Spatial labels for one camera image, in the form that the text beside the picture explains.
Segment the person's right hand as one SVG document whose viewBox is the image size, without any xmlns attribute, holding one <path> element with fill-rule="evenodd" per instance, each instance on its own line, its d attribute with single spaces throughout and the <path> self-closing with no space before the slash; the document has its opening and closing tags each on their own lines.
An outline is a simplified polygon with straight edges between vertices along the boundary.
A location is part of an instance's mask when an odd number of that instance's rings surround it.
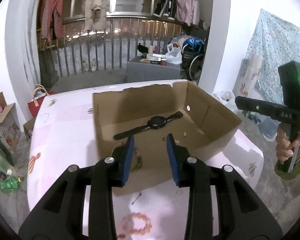
<svg viewBox="0 0 300 240">
<path fill-rule="evenodd" d="M 277 143 L 276 157 L 279 161 L 287 161 L 290 157 L 293 156 L 293 148 L 297 147 L 299 148 L 299 150 L 296 159 L 300 159 L 300 133 L 293 142 L 290 142 L 282 127 L 282 124 L 279 124 L 275 141 Z"/>
</svg>

